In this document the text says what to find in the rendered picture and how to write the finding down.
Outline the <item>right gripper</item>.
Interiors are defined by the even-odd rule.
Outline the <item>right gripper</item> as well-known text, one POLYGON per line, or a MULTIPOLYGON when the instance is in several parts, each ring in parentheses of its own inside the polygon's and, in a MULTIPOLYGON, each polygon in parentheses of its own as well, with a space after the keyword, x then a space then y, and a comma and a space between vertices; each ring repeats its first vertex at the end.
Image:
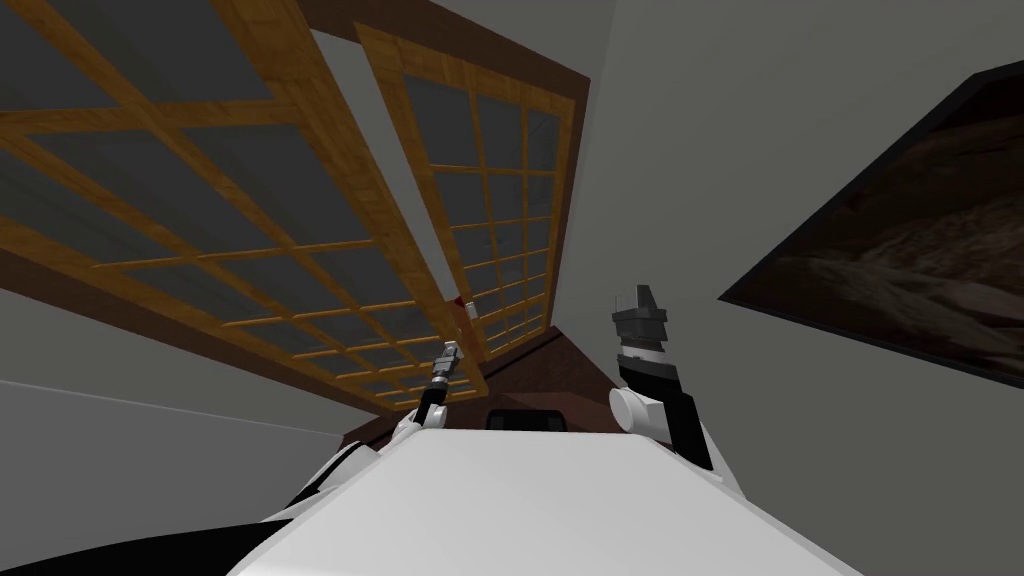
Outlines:
POLYGON ((668 340, 667 311, 657 304, 649 285, 637 284, 615 294, 612 321, 624 344, 629 340, 660 345, 668 340))

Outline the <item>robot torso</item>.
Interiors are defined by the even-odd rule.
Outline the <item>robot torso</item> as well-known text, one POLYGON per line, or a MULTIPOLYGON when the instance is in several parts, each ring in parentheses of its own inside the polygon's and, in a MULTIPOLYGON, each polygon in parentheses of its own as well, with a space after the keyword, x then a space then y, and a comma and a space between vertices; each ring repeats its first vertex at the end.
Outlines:
POLYGON ((639 435, 409 427, 352 442, 228 576, 862 576, 639 435))

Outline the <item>wooden lattice glass door leaf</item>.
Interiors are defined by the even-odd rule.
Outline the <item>wooden lattice glass door leaf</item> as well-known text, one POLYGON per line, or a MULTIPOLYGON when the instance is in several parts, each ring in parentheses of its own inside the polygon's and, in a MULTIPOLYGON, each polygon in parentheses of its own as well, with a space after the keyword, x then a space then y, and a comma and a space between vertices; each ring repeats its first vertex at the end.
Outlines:
POLYGON ((0 288, 375 415, 457 336, 297 0, 0 0, 0 288))
POLYGON ((473 353, 493 360, 548 327, 577 104, 364 24, 362 48, 453 281, 473 353))

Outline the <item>dark framed wall picture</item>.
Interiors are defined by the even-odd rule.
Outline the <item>dark framed wall picture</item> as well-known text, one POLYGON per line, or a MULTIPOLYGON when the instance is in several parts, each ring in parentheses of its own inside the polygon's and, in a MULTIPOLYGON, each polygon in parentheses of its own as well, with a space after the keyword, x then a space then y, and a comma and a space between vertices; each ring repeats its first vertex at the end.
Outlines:
POLYGON ((1024 60, 969 76, 722 300, 1024 389, 1024 60))

